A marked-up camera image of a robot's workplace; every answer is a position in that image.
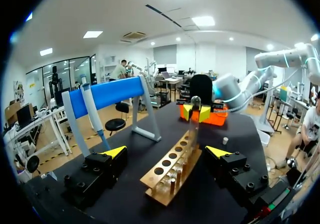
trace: small white cap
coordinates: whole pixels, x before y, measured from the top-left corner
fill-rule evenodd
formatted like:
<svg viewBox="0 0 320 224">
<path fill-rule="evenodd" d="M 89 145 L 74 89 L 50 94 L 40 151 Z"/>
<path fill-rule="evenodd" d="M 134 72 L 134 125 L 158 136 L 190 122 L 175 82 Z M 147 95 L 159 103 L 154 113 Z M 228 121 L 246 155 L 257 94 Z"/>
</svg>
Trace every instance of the small white cap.
<svg viewBox="0 0 320 224">
<path fill-rule="evenodd" d="M 224 137 L 224 138 L 223 138 L 223 141 L 222 141 L 223 145 L 226 145 L 227 142 L 228 142 L 228 140 L 229 140 L 228 137 Z"/>
</svg>

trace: wooden floor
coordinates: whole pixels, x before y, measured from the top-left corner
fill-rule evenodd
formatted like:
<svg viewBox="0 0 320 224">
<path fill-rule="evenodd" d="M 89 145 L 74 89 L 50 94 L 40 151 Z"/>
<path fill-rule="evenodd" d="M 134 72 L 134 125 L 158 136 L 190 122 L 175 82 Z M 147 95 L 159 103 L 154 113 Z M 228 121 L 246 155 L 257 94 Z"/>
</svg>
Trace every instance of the wooden floor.
<svg viewBox="0 0 320 224">
<path fill-rule="evenodd" d="M 261 106 L 261 109 L 255 107 L 249 106 L 245 113 L 251 114 L 251 115 L 256 115 L 260 116 L 263 112 L 263 106 Z M 108 106 L 106 108 L 103 108 L 98 111 L 99 117 L 101 119 L 101 122 L 104 124 L 108 120 L 113 119 L 113 118 L 120 118 L 121 113 L 116 111 L 115 105 Z M 141 113 L 138 113 L 138 120 L 146 117 L 148 113 L 146 111 L 143 111 Z M 271 114 L 271 119 L 274 120 L 276 117 L 275 113 Z M 101 142 L 100 138 L 95 135 L 95 131 L 92 129 L 91 124 L 89 122 L 88 116 L 84 116 L 80 118 L 78 121 L 78 125 L 80 128 L 80 131 L 86 140 L 86 144 L 88 145 L 89 148 L 94 147 L 95 145 L 99 144 Z M 269 145 L 264 149 L 264 153 L 266 156 L 266 163 L 270 165 L 271 171 L 268 173 L 269 174 L 269 184 L 271 186 L 275 185 L 277 181 L 279 181 L 279 176 L 282 176 L 285 174 L 288 170 L 286 168 L 282 170 L 277 170 L 275 169 L 275 163 L 280 162 L 283 160 L 287 154 L 287 150 L 289 147 L 289 144 L 291 142 L 291 139 L 294 137 L 297 128 L 296 127 L 291 127 L 290 130 L 286 130 L 282 128 L 283 124 L 286 124 L 288 121 L 286 119 L 282 119 L 279 130 L 282 131 L 282 133 L 275 133 L 271 138 Z M 132 124 L 132 107 L 130 107 L 130 112 L 127 115 L 127 120 L 126 120 L 126 127 L 128 128 Z M 39 171 L 43 174 L 46 172 L 53 171 L 66 162 L 69 162 L 73 158 L 77 157 L 78 155 L 81 154 L 80 149 L 76 145 L 75 138 L 73 137 L 72 133 L 67 132 L 67 124 L 62 124 L 62 128 L 65 131 L 66 135 L 69 137 L 69 145 L 72 148 L 72 154 L 69 154 L 69 156 L 65 156 L 64 153 L 62 153 L 62 150 L 59 145 L 57 145 L 55 148 L 48 149 L 46 152 L 41 153 L 38 155 L 40 159 L 40 166 L 39 166 Z M 110 136 L 109 131 L 104 131 L 105 136 L 108 138 Z M 46 122 L 45 125 L 43 126 L 41 130 L 41 134 L 39 135 L 39 139 L 37 142 L 37 147 L 42 147 L 43 145 L 47 144 L 48 142 L 52 142 L 55 140 L 51 125 L 49 122 Z M 297 158 L 298 160 L 298 168 L 301 171 L 302 168 L 305 167 L 305 164 L 307 163 L 308 159 L 303 159 L 303 154 L 300 153 L 300 155 Z M 312 184 L 311 178 L 309 178 L 302 188 L 302 190 L 306 190 L 308 186 Z"/>
</svg>

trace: orange tray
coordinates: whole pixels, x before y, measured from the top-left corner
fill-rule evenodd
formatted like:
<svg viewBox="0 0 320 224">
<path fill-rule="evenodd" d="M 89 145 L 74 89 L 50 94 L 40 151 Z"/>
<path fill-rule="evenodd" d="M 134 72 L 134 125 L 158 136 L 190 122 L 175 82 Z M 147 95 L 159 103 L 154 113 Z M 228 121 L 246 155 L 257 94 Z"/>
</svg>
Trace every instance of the orange tray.
<svg viewBox="0 0 320 224">
<path fill-rule="evenodd" d="M 180 106 L 180 117 L 183 119 L 186 119 L 184 116 L 184 106 L 183 105 L 179 105 L 179 106 Z M 199 120 L 198 116 L 199 115 L 192 115 L 191 119 L 197 122 Z M 205 119 L 203 123 L 216 125 L 216 126 L 223 126 L 227 117 L 228 117 L 228 112 L 210 112 L 210 117 Z"/>
</svg>

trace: black tabletop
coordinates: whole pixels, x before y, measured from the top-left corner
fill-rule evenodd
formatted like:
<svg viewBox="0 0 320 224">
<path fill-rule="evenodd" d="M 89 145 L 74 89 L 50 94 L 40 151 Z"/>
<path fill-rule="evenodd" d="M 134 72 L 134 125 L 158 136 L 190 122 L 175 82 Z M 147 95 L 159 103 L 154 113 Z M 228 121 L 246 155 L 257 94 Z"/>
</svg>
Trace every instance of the black tabletop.
<svg viewBox="0 0 320 224">
<path fill-rule="evenodd" d="M 220 189 L 209 174 L 201 155 L 192 173 L 174 197 L 163 206 L 145 194 L 147 187 L 140 182 L 145 175 L 188 130 L 188 123 L 179 119 L 179 107 L 170 103 L 155 112 L 162 139 L 153 142 L 131 132 L 128 127 L 108 139 L 111 148 L 126 145 L 128 166 L 113 189 L 106 189 L 88 215 L 110 224 L 124 223 L 240 223 L 247 210 L 240 207 L 226 189 Z M 138 126 L 152 131 L 146 117 Z M 224 137 L 229 139 L 222 144 Z M 198 133 L 200 148 L 211 146 L 228 152 L 239 151 L 247 156 L 247 163 L 262 175 L 268 174 L 263 147 L 252 119 L 230 113 L 223 126 L 201 123 Z M 102 144 L 93 148 L 105 151 Z M 84 161 L 82 155 L 55 170 L 58 179 L 71 174 Z"/>
</svg>

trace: man in green shirt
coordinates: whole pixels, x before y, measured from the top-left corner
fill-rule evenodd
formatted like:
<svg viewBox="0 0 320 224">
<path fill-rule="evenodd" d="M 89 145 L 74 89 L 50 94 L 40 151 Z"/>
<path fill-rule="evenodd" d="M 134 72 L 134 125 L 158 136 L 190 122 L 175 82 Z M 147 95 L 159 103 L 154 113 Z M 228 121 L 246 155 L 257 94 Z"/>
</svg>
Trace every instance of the man in green shirt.
<svg viewBox="0 0 320 224">
<path fill-rule="evenodd" d="M 110 75 L 109 82 L 126 78 L 126 73 L 127 73 L 126 68 L 125 68 L 126 65 L 127 65 L 126 60 L 122 60 L 121 64 L 116 65 L 115 69 L 113 70 L 113 72 Z"/>
</svg>

